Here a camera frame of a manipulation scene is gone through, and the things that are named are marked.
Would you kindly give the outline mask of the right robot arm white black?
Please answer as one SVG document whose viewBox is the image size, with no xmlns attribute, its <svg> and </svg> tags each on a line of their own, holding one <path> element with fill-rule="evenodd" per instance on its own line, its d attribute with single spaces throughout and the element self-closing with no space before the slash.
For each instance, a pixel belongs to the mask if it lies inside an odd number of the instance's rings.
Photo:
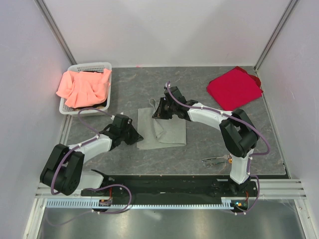
<svg viewBox="0 0 319 239">
<path fill-rule="evenodd" d="M 164 97 L 152 118 L 170 120 L 173 116 L 179 119 L 199 122 L 220 130 L 225 146 L 232 156 L 232 166 L 228 190 L 234 196 L 246 191 L 245 182 L 249 155 L 253 153 L 259 136 L 252 130 L 253 124 L 247 114 L 238 109 L 234 112 L 222 112 L 209 108 L 198 101 L 186 100 L 178 87 L 166 87 Z"/>
</svg>

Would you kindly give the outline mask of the grey cloth napkin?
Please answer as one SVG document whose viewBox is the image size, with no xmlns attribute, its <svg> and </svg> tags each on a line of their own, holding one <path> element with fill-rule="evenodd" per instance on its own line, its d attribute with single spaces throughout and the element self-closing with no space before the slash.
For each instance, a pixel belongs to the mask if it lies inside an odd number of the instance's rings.
<svg viewBox="0 0 319 239">
<path fill-rule="evenodd" d="M 150 108 L 138 109 L 137 132 L 144 138 L 137 143 L 140 150 L 186 146 L 186 121 L 173 116 L 172 119 L 152 118 L 159 103 L 149 99 Z"/>
</svg>

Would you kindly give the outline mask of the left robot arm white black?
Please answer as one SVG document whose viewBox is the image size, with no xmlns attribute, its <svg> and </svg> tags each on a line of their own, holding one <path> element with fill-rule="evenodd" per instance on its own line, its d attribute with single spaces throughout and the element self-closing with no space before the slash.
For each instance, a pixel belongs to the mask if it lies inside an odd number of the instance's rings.
<svg viewBox="0 0 319 239">
<path fill-rule="evenodd" d="M 51 188 L 51 194 L 71 195 L 78 187 L 84 162 L 106 153 L 122 142 L 133 145 L 144 140 L 128 116 L 117 114 L 113 122 L 93 138 L 67 146 L 54 146 L 40 175 L 40 183 Z"/>
</svg>

